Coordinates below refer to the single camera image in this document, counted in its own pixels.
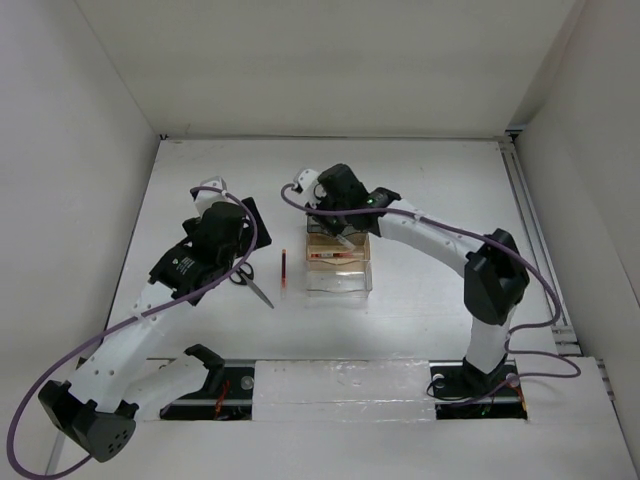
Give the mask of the red pen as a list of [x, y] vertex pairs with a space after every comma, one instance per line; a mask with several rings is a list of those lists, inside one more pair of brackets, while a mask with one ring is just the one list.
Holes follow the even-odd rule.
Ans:
[[287, 285], [288, 285], [288, 277], [287, 277], [287, 250], [281, 250], [281, 263], [280, 263], [280, 298], [284, 300], [287, 295]]
[[365, 255], [363, 253], [357, 252], [320, 252], [320, 253], [311, 253], [309, 256], [310, 259], [318, 259], [318, 260], [330, 260], [330, 259], [364, 259]]

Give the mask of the green pen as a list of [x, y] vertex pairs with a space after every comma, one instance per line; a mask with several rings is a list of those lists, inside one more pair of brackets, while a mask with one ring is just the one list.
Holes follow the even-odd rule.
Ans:
[[335, 240], [340, 243], [347, 251], [354, 251], [356, 246], [342, 234], [334, 236]]

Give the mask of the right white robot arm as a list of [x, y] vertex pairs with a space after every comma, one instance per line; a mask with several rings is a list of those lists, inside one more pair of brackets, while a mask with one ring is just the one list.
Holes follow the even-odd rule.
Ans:
[[467, 241], [461, 233], [438, 228], [400, 194], [378, 187], [366, 189], [345, 164], [322, 173], [304, 169], [296, 176], [305, 205], [326, 212], [352, 210], [352, 215], [315, 217], [332, 235], [347, 227], [410, 246], [444, 263], [463, 279], [464, 305], [472, 316], [470, 343], [453, 374], [456, 397], [478, 397], [499, 383], [507, 352], [511, 318], [530, 279], [526, 269], [503, 249], [516, 251], [511, 234], [497, 229], [489, 243]]

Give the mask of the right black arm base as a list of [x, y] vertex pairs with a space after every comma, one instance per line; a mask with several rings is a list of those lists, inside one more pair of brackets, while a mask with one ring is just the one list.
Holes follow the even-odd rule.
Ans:
[[518, 373], [513, 360], [507, 360], [485, 386], [474, 386], [464, 377], [462, 361], [431, 362], [429, 371], [426, 395], [434, 400], [437, 420], [528, 419], [520, 387], [502, 386], [489, 395], [508, 376]]

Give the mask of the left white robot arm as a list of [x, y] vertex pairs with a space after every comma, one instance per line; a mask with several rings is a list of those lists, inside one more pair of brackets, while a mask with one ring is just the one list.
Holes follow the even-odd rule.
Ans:
[[49, 380], [38, 399], [54, 425], [90, 458], [104, 463], [131, 440], [137, 423], [191, 393], [222, 387], [225, 361], [194, 344], [144, 378], [147, 359], [203, 298], [202, 288], [236, 278], [236, 262], [271, 238], [253, 198], [200, 203], [183, 223], [185, 237], [149, 273], [131, 325], [110, 334], [67, 380]]

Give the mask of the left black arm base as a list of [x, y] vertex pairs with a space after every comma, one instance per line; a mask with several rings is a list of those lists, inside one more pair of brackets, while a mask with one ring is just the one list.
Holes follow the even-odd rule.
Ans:
[[255, 360], [223, 359], [196, 344], [185, 353], [207, 371], [202, 386], [165, 406], [159, 418], [165, 421], [249, 421], [252, 419]]

